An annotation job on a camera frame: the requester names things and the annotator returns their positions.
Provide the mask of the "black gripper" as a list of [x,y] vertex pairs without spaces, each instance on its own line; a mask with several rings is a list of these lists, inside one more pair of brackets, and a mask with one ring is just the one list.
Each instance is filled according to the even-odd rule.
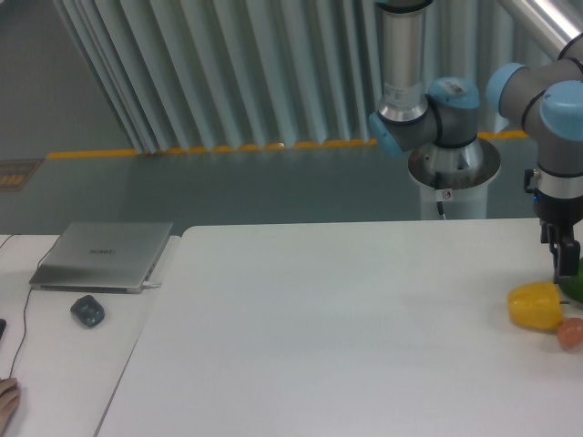
[[558,282],[558,275],[577,276],[580,244],[574,238],[574,227],[582,220],[582,175],[530,168],[524,172],[523,189],[533,197],[540,242],[548,245],[552,255],[553,281]]

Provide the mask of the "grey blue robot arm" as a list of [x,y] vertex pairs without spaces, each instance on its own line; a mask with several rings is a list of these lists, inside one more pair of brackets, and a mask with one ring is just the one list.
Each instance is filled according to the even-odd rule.
[[[423,87],[426,1],[381,1],[384,91],[369,126],[388,154],[409,152],[409,171],[444,194],[484,185],[497,173],[494,147],[477,137],[481,95],[463,78]],[[537,143],[537,164],[523,188],[533,197],[540,240],[553,257],[555,280],[578,274],[582,219],[582,15],[564,1],[505,1],[504,9],[537,41],[552,63],[500,67],[486,99]]]

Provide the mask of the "person's hand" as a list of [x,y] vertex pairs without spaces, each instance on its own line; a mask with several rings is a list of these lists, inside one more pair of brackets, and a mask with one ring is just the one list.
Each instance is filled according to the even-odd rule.
[[1,380],[0,424],[1,431],[6,427],[9,419],[19,405],[21,390],[16,378]]

